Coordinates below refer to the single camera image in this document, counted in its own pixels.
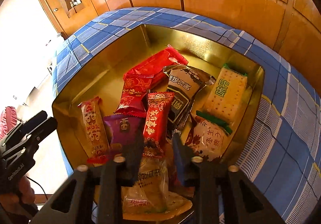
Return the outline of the left hand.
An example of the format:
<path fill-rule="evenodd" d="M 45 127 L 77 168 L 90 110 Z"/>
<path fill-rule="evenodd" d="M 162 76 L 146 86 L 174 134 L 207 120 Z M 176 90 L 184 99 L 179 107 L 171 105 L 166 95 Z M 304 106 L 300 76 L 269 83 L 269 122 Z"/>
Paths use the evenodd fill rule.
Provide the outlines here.
<path fill-rule="evenodd" d="M 19 204 L 20 200 L 24 204 L 33 204 L 35 202 L 35 193 L 26 176 L 23 176 L 19 181 L 18 189 L 21 196 L 13 192 L 1 194 L 1 205 L 6 212 L 22 215 L 23 211 Z"/>

